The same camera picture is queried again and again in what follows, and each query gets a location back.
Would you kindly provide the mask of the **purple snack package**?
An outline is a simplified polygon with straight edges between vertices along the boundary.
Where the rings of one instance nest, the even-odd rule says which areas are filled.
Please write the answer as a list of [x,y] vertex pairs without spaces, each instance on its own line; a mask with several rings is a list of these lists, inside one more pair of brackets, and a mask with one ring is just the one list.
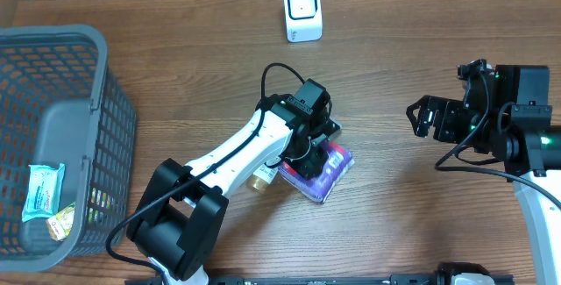
[[325,140],[320,147],[326,151],[328,158],[323,164],[322,173],[309,180],[298,175],[286,162],[279,166],[280,175],[308,199],[316,203],[324,203],[339,180],[354,164],[354,157],[350,151],[334,141]]

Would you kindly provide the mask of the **white Pantene tube gold cap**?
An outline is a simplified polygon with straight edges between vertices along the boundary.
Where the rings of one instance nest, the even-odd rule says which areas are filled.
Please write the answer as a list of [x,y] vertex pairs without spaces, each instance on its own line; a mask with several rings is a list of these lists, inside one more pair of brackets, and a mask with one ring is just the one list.
[[267,164],[256,169],[246,181],[246,186],[259,193],[264,193],[278,174],[278,167],[269,167]]

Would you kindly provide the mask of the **mint green wipes pack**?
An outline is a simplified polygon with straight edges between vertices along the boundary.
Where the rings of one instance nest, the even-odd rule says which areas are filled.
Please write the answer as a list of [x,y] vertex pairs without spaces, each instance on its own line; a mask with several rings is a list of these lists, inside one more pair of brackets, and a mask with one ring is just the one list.
[[35,218],[49,218],[58,212],[60,194],[65,174],[65,165],[58,167],[47,165],[30,165],[30,176],[22,221]]

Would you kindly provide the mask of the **green yellow juice carton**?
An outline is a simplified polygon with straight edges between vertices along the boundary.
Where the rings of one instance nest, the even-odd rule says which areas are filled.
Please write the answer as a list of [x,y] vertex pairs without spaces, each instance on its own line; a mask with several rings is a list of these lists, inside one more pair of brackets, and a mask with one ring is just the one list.
[[46,220],[49,235],[53,240],[62,241],[69,235],[74,222],[74,215],[75,203],[71,203]]

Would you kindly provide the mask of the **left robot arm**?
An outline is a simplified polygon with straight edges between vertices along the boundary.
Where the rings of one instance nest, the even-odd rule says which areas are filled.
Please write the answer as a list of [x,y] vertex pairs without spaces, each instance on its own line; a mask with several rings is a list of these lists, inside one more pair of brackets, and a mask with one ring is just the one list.
[[308,79],[293,95],[262,97],[251,120],[212,152],[158,165],[126,230],[156,271],[151,282],[189,281],[202,271],[230,195],[260,167],[285,162],[305,180],[320,175],[328,160],[320,144],[340,129],[330,106],[326,88]]

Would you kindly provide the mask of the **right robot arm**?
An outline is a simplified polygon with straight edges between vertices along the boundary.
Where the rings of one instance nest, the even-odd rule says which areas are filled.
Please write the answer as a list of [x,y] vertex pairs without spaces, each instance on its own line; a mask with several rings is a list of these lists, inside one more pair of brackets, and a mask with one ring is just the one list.
[[493,175],[521,206],[539,284],[560,282],[560,128],[549,105],[550,70],[537,65],[458,66],[460,100],[423,96],[406,109],[417,137],[452,149],[440,172]]

